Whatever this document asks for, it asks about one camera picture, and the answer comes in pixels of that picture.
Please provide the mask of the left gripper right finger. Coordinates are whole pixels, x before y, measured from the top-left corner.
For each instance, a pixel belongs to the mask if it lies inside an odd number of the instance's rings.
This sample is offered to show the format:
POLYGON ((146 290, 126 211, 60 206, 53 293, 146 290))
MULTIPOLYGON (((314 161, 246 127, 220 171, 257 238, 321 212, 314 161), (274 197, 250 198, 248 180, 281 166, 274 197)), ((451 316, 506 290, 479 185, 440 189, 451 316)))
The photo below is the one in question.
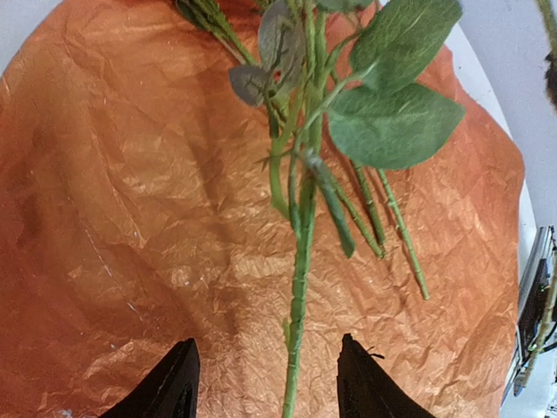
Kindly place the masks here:
POLYGON ((342 338, 337 394, 340 418, 433 418, 350 334, 342 338))

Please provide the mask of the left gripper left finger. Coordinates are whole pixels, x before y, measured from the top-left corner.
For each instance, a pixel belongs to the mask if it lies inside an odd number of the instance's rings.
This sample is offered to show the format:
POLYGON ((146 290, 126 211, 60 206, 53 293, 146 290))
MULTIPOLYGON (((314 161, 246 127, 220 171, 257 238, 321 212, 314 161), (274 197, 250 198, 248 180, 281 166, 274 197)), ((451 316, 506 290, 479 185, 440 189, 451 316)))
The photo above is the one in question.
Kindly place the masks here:
POLYGON ((200 357, 193 338, 177 342, 104 418, 195 418, 200 357))

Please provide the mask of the orange yellow wrapping paper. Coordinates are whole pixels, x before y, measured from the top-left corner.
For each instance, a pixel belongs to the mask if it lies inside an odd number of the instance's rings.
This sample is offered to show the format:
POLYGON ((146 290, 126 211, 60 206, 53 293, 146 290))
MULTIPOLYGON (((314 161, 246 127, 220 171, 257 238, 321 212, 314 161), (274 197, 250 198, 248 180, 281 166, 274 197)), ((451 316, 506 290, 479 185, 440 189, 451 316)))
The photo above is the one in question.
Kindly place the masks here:
MULTIPOLYGON (((316 210, 298 417, 335 417, 344 334, 438 417, 495 417, 517 315, 520 151, 442 50, 420 82, 466 107, 431 160, 388 175, 387 255, 346 259, 316 210)), ((265 116, 167 1, 67 1, 1 79, 1 414, 95 417, 178 340, 202 417, 278 417, 295 239, 258 160, 265 116)))

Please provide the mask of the pink rose stem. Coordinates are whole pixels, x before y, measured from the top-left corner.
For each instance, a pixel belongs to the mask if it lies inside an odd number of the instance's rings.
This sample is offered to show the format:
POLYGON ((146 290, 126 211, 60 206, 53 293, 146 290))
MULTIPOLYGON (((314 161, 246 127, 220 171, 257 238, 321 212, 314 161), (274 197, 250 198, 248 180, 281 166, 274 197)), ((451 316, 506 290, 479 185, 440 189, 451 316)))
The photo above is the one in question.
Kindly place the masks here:
POLYGON ((457 1, 390 1, 367 24, 329 46, 328 17, 356 17, 365 1, 275 1, 258 27, 257 64, 234 67, 236 96, 269 115, 273 204, 296 237, 282 414, 294 414, 317 197, 325 200, 346 257, 355 213, 324 161, 329 138, 353 168, 404 170, 435 155, 464 109, 420 84, 460 20, 457 1))

